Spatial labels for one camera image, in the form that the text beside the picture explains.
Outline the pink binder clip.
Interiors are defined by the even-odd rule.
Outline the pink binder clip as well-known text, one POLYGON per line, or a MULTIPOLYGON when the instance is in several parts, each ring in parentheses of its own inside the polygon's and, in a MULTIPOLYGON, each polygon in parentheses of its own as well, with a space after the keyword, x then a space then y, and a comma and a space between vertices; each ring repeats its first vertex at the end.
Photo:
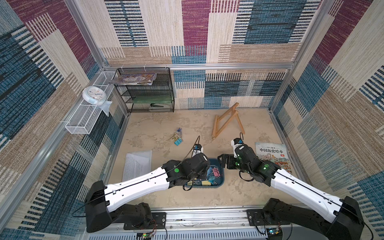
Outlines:
POLYGON ((213 168, 212 172, 213 172, 213 175, 215 176, 215 178, 219 178, 221 176, 221 173, 220 173, 218 168, 213 168))

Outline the teal plastic storage box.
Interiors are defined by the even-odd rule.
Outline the teal plastic storage box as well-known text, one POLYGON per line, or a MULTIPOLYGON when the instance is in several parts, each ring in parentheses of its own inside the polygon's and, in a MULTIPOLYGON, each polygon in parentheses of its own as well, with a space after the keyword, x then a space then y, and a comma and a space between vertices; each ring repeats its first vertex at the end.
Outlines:
POLYGON ((224 175, 224 169, 221 167, 219 161, 217 159, 210 158, 210 168, 207 171, 207 179, 194 179, 193 181, 188 182, 185 184, 185 188, 189 188, 190 186, 193 186, 193 188, 218 188, 220 187, 225 180, 225 175, 224 175), (212 169, 213 168, 218 168, 221 176, 219 178, 215 178, 213 175, 212 169), (201 181, 210 181, 212 183, 211 186, 202 186, 201 181))

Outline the teal binder clip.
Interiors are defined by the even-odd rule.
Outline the teal binder clip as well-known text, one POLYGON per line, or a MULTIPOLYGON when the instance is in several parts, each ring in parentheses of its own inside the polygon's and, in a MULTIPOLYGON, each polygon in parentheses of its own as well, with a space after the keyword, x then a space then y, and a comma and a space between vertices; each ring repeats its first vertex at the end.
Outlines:
POLYGON ((178 138, 178 139, 175 141, 175 145, 176 145, 176 146, 179 146, 182 142, 183 142, 183 140, 182 140, 181 138, 178 138))

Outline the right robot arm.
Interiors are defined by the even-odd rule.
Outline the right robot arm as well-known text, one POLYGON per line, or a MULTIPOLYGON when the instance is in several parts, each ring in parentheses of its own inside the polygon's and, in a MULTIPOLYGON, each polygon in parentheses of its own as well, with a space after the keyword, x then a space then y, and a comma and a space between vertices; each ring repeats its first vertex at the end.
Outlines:
POLYGON ((260 213, 264 224, 296 224, 316 231, 329 240, 360 239, 366 224, 355 199, 341 199, 316 189, 279 165, 261 160, 254 150, 240 139, 232 141, 232 146, 232 155, 218 156, 223 168, 249 174, 251 181, 283 191, 306 205, 306 208, 301 208, 271 198, 260 213))

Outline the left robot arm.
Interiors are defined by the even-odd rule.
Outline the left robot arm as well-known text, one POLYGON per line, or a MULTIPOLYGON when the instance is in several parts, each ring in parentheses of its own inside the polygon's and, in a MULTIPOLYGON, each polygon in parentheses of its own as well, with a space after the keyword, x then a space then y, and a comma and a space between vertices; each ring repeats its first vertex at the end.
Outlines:
POLYGON ((139 228, 148 226, 153 220, 149 205, 131 205, 131 201, 203 179, 210 165, 209 158, 198 152, 182 161, 169 160, 156 170, 129 181, 109 185, 103 181, 93 183, 85 200, 87 232, 103 230, 113 223, 130 223, 139 228))

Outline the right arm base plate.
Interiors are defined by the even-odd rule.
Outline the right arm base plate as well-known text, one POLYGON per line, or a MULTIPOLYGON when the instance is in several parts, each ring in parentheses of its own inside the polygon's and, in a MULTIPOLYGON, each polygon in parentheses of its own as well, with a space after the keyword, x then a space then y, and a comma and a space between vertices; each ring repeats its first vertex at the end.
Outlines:
POLYGON ((270 215, 265 214, 262 209, 246 210, 250 226, 269 226, 269 225, 290 225, 290 222, 275 220, 270 215))

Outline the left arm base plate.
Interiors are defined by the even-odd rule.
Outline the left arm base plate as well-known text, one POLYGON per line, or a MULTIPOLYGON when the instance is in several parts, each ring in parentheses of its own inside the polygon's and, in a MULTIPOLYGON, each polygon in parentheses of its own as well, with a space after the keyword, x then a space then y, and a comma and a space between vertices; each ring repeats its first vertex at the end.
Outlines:
POLYGON ((143 223, 133 225, 125 223, 124 230, 152 230, 154 228, 165 229, 167 223, 167 213, 166 212, 156 212, 152 213, 152 218, 149 220, 144 220, 143 223))

